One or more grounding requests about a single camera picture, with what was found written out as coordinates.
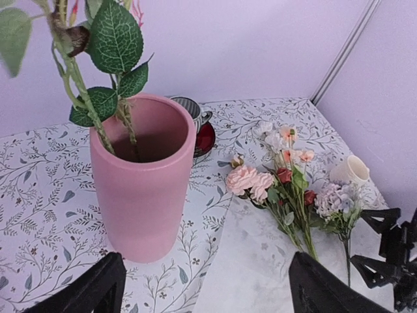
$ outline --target flower bouquet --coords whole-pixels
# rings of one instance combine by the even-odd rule
[[[347,280],[351,286],[351,233],[363,208],[360,189],[353,183],[330,183],[315,200],[315,224],[335,233],[343,243],[346,255]]]
[[[273,124],[260,122],[254,133],[262,137],[273,153],[274,169],[265,167],[266,173],[244,165],[241,156],[235,157],[231,165],[234,170],[227,176],[227,188],[243,199],[249,199],[259,209],[268,209],[293,244],[303,251],[298,236],[303,233],[308,252],[316,260],[317,253],[310,232],[310,213],[315,193],[307,190],[306,166],[314,157],[313,151],[294,150],[296,129],[281,127],[273,130]]]

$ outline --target cup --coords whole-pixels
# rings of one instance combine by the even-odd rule
[[[330,171],[330,181],[344,183],[354,182],[362,186],[369,179],[369,168],[360,158],[354,155],[348,156],[342,163]]]
[[[211,111],[203,112],[200,108],[200,105],[192,99],[185,97],[172,97],[171,100],[174,100],[175,102],[183,106],[192,116],[197,133],[200,132],[201,127],[205,123],[210,121],[210,119],[213,116],[213,113]]]

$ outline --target pink rose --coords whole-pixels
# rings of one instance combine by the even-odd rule
[[[266,190],[274,183],[274,176],[269,173],[260,173],[255,179],[255,184],[250,190],[250,198],[257,203],[263,203],[268,198]]]
[[[293,176],[292,171],[288,170],[287,168],[278,168],[276,171],[276,175],[281,183],[290,183],[291,177]]]
[[[256,175],[257,170],[255,168],[246,165],[238,166],[227,176],[226,187],[237,196],[243,196],[245,190],[252,188],[255,184]]]

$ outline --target metal rod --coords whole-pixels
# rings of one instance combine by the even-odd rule
[[[351,53],[353,47],[358,42],[360,35],[363,33],[366,25],[369,23],[370,19],[374,15],[376,9],[380,5],[381,0],[369,0],[365,10],[363,11],[358,22],[354,26],[354,29],[350,33],[348,39],[340,50],[338,56],[332,63],[332,66],[329,68],[326,76],[319,85],[319,87],[314,92],[313,96],[310,98],[311,102],[317,106],[320,100],[323,98],[330,84],[334,81],[334,78],[338,75],[343,64],[345,64],[349,54]]]

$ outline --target vase rim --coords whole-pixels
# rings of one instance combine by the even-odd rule
[[[146,162],[146,163],[130,162],[130,161],[123,160],[122,158],[119,158],[115,155],[112,155],[109,151],[107,151],[106,148],[102,145],[98,137],[97,131],[95,130],[94,127],[91,127],[90,128],[91,148],[95,149],[97,153],[101,155],[102,158],[106,162],[109,162],[110,164],[114,166],[124,168],[126,170],[152,171],[152,170],[157,170],[157,169],[171,166],[174,163],[178,162],[179,160],[183,159],[188,154],[188,151],[190,149],[194,150],[195,137],[196,137],[194,121],[191,115],[188,113],[188,111],[185,108],[183,108],[179,103],[175,102],[174,100],[171,100],[163,96],[152,95],[148,93],[140,93],[138,95],[128,98],[127,100],[137,100],[137,99],[155,100],[162,104],[171,106],[174,110],[178,111],[181,114],[181,116],[184,118],[187,124],[187,135],[186,135],[185,141],[177,151],[175,151],[169,157],[163,158],[162,160],[157,160],[154,162]]]

